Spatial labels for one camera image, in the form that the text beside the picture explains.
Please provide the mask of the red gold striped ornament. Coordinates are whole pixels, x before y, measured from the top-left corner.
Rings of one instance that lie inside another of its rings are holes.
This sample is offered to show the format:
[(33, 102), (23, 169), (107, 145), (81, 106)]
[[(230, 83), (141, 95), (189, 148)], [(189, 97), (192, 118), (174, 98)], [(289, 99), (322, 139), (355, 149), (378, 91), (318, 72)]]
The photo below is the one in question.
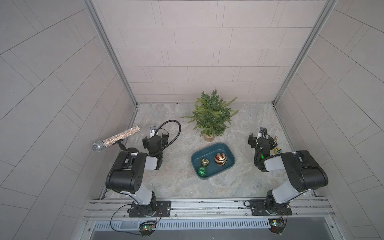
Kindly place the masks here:
[(215, 162), (218, 166), (224, 166), (227, 163), (227, 156), (224, 153), (217, 153), (215, 155)]

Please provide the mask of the small gold ball ornament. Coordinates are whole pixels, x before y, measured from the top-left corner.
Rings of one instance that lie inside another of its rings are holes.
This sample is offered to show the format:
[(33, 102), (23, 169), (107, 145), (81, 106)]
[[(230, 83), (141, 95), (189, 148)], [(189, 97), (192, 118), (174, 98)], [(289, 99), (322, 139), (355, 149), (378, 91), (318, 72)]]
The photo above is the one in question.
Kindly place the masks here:
[(206, 168), (210, 164), (208, 159), (202, 159), (201, 166)]

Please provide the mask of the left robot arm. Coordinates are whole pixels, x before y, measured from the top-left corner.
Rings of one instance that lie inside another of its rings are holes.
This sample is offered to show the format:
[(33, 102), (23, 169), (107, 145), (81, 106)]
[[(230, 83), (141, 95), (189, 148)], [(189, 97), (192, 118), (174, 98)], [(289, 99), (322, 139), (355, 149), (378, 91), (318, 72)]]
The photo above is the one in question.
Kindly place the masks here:
[(156, 194), (143, 185), (143, 179), (146, 170), (160, 169), (164, 157), (162, 150), (168, 145), (168, 138), (169, 134), (145, 137), (143, 145), (149, 150), (148, 154), (136, 148), (125, 148), (122, 140), (115, 142), (122, 150), (107, 175), (106, 188), (134, 200), (130, 217), (157, 217), (161, 213)]

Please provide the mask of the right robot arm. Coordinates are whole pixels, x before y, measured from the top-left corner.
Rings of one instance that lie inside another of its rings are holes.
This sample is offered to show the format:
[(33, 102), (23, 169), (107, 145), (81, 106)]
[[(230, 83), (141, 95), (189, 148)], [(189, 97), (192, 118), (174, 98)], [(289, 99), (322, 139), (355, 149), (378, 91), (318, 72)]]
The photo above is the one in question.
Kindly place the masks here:
[(271, 150), (278, 144), (267, 134), (266, 128), (260, 128), (256, 137), (249, 135), (248, 144), (255, 149), (254, 165), (260, 171), (266, 173), (284, 170), (288, 176), (287, 181), (267, 192), (265, 200), (249, 201), (248, 207), (252, 209), (254, 216), (291, 215), (291, 200), (329, 183), (327, 174), (307, 150), (272, 155)]

